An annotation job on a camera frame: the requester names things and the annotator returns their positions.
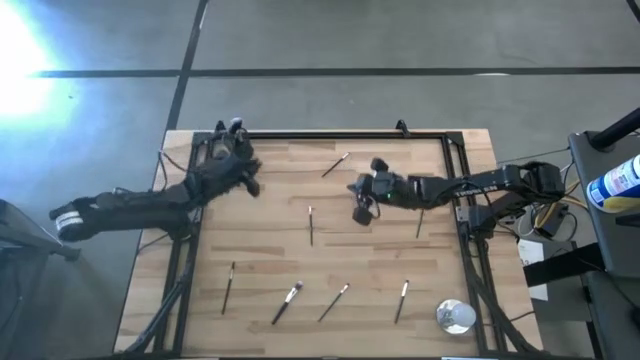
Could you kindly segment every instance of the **concrete floor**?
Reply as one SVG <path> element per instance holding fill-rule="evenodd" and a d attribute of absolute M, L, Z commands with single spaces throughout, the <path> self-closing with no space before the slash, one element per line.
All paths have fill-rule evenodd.
<path fill-rule="evenodd" d="M 46 70 L 180 69 L 199 0 L 0 2 L 0 198 L 47 213 L 151 184 L 177 77 L 25 79 Z M 210 0 L 194 69 L 640 66 L 624 0 Z M 638 106 L 640 75 L 197 78 L 179 129 L 489 128 L 498 159 L 562 148 Z M 544 158 L 567 164 L 567 153 Z M 577 239 L 593 240 L 581 215 Z M 139 232 L 51 258 L 12 358 L 111 352 Z M 545 347 L 588 354 L 577 323 L 538 314 Z M 570 327 L 573 335 L 559 337 Z"/>

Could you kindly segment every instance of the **wooden tabletop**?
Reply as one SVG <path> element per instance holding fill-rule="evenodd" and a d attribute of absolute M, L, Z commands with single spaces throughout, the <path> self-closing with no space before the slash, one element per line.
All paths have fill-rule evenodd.
<path fill-rule="evenodd" d="M 495 168 L 488 131 L 460 131 L 471 172 Z M 164 143 L 164 150 L 185 167 L 192 134 L 170 131 Z M 451 206 L 426 212 L 418 239 L 415 211 L 383 206 L 381 218 L 369 227 L 351 219 L 354 203 L 346 185 L 370 171 L 374 156 L 400 174 L 446 176 L 438 140 L 255 140 L 253 145 L 263 162 L 257 177 L 260 197 L 254 199 L 238 188 L 212 201 L 204 212 L 184 356 L 477 355 L 471 331 L 452 336 L 435 321 L 435 308 L 442 300 L 468 301 Z M 345 152 L 351 156 L 321 178 Z M 170 164 L 167 172 L 170 184 L 184 177 Z M 459 166 L 456 172 L 461 173 Z M 159 171 L 156 179 L 159 189 Z M 314 208 L 313 247 L 309 206 Z M 161 235 L 159 230 L 145 230 L 141 246 Z M 163 240 L 138 255 L 116 350 L 131 344 L 157 311 L 170 248 L 170 240 Z M 531 311 L 513 237 L 497 234 L 490 240 L 489 256 L 498 301 L 507 316 Z M 235 278 L 226 314 L 221 315 L 233 261 Z M 405 279 L 410 280 L 409 291 L 394 324 Z M 304 283 L 303 289 L 272 326 L 297 281 Z M 346 283 L 349 290 L 318 323 Z M 488 323 L 486 310 L 483 316 Z M 173 336 L 175 310 L 170 320 L 168 336 Z M 514 324 L 542 348 L 534 316 Z"/>

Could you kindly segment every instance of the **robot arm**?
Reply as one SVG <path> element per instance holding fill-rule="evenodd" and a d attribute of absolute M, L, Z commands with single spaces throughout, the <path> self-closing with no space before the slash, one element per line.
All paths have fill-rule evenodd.
<path fill-rule="evenodd" d="M 373 174 L 361 174 L 356 183 L 347 186 L 356 196 L 353 219 L 365 226 L 375 218 L 369 211 L 373 204 L 428 210 L 456 198 L 506 190 L 509 193 L 492 202 L 491 206 L 477 205 L 469 209 L 471 228 L 490 232 L 497 219 L 519 217 L 524 214 L 523 208 L 534 202 L 551 203 L 564 196 L 560 170 L 541 162 L 505 165 L 454 179 L 413 175 L 405 179 L 389 172 L 388 165 L 378 158 L 373 159 L 371 169 Z"/>
<path fill-rule="evenodd" d="M 242 122 L 227 130 L 218 123 L 213 136 L 212 157 L 188 170 L 185 179 L 160 191 L 101 193 L 82 197 L 49 213 L 64 241 L 80 241 L 103 231 L 160 228 L 172 239 L 190 234 L 189 212 L 244 184 L 257 197 L 260 186 L 254 176 L 260 162 Z"/>

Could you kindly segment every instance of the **metal leg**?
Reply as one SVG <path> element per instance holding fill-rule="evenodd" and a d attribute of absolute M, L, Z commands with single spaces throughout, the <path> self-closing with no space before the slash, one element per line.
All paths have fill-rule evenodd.
<path fill-rule="evenodd" d="M 0 240 L 21 246 L 33 246 L 43 249 L 50 254 L 64 256 L 67 260 L 76 260 L 80 256 L 80 249 L 60 245 L 49 239 L 43 239 L 28 232 L 19 231 L 6 225 L 0 225 Z"/>
<path fill-rule="evenodd" d="M 604 271 L 598 243 L 527 265 L 524 267 L 524 275 L 529 286 L 536 286 L 594 270 Z"/>

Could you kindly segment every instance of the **black metal frame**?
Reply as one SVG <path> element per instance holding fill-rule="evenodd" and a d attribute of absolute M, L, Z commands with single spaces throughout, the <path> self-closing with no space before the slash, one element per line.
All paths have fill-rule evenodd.
<path fill-rule="evenodd" d="M 466 148 L 464 144 L 464 138 L 461 132 L 409 132 L 406 129 L 406 125 L 404 122 L 399 121 L 398 126 L 396 127 L 398 130 L 390 130 L 390 131 L 375 131 L 375 130 L 363 130 L 363 131 L 329 131 L 329 132 L 319 132 L 319 131 L 301 131 L 301 132 L 292 132 L 292 131 L 275 131 L 275 132 L 251 132 L 251 138 L 253 140 L 274 140 L 274 139 L 288 139 L 288 140 L 310 140 L 310 139 L 431 139 L 431 140 L 439 140 L 442 145 L 442 151 L 444 156 L 445 168 L 448 177 L 457 176 L 454 168 L 454 160 L 452 156 L 451 146 L 455 146 L 458 152 L 459 161 L 462 169 L 462 174 L 460 175 L 469 175 L 469 162 L 467 159 Z M 203 143 L 201 139 L 206 138 L 201 136 L 201 134 L 205 134 L 206 132 L 195 132 L 192 138 L 192 148 L 189 159 L 189 168 L 192 168 L 196 165 L 198 161 L 198 157 L 200 154 L 200 150 L 202 148 Z M 211 144 L 206 144 L 206 156 L 211 155 Z M 467 198 L 468 205 L 475 205 L 475 197 L 471 196 Z M 452 203 L 452 207 L 454 212 L 457 211 L 457 208 L 460 206 L 459 199 L 456 199 Z M 133 360 L 133 359 L 172 359 L 178 358 L 182 354 L 182 346 L 184 333 L 186 328 L 186 321 L 188 316 L 188 307 L 189 307 L 189 298 L 191 293 L 191 285 L 193 274 L 195 272 L 195 260 L 198 251 L 198 244 L 200 239 L 200 228 L 202 226 L 202 216 L 204 209 L 200 208 L 196 216 L 194 217 L 194 234 L 189 243 L 189 250 L 187 253 L 187 260 L 185 263 L 185 267 L 191 266 L 191 268 L 187 271 L 187 280 L 186 286 L 183 288 L 183 291 L 180 294 L 180 305 L 178 308 L 178 317 L 176 321 L 175 335 L 173 338 L 173 344 L 170 350 L 165 349 L 165 337 L 167 333 L 167 319 L 166 316 L 161 319 L 158 327 L 153 333 L 155 337 L 153 350 L 149 353 L 141 353 L 141 352 L 124 352 L 124 353 L 116 353 L 108 357 L 100 358 L 100 359 L 122 359 L 122 360 Z M 483 357 L 490 357 L 491 359 L 546 359 L 546 360 L 585 360 L 587 358 L 582 357 L 564 357 L 564 356 L 555 356 L 546 353 L 517 353 L 517 352 L 509 352 L 507 348 L 507 342 L 505 338 L 505 332 L 501 329 L 500 326 L 494 326 L 494 337 L 496 342 L 497 350 L 490 350 L 488 348 L 487 343 L 487 334 L 484 329 L 484 322 L 482 317 L 482 311 L 480 307 L 480 293 L 485 294 L 485 296 L 489 296 L 489 300 L 493 301 L 497 306 L 497 294 L 495 291 L 495 286 L 493 282 L 493 277 L 491 274 L 491 266 L 489 262 L 489 256 L 487 252 L 487 248 L 484 246 L 480 246 L 476 243 L 478 259 L 480 262 L 480 266 L 482 269 L 482 278 L 480 278 L 472 263 L 472 256 L 469 250 L 470 243 L 474 242 L 467 232 L 463 230 L 464 223 L 457 217 L 455 217 L 456 228 L 458 233 L 458 240 L 460 243 L 461 256 L 462 256 L 462 266 L 465 272 L 465 278 L 467 283 L 467 292 L 469 295 L 469 302 L 471 306 L 474 307 L 477 311 L 478 320 L 474 325 L 474 336 L 476 338 L 476 344 L 478 348 L 478 355 Z M 180 259 L 181 248 L 183 244 L 180 242 L 174 242 L 171 255 L 169 258 L 167 277 L 165 281 L 165 290 L 163 294 L 163 301 L 165 301 L 171 295 L 171 289 L 174 287 L 176 283 L 176 276 L 178 271 L 178 263 Z M 505 319 L 506 315 L 499 308 L 499 306 L 494 309 L 498 309 L 501 314 L 491 313 L 489 314 L 492 323 L 497 324 L 497 318 Z M 415 358 L 421 360 L 428 359 L 441 359 L 441 357 L 423 357 L 423 358 Z"/>

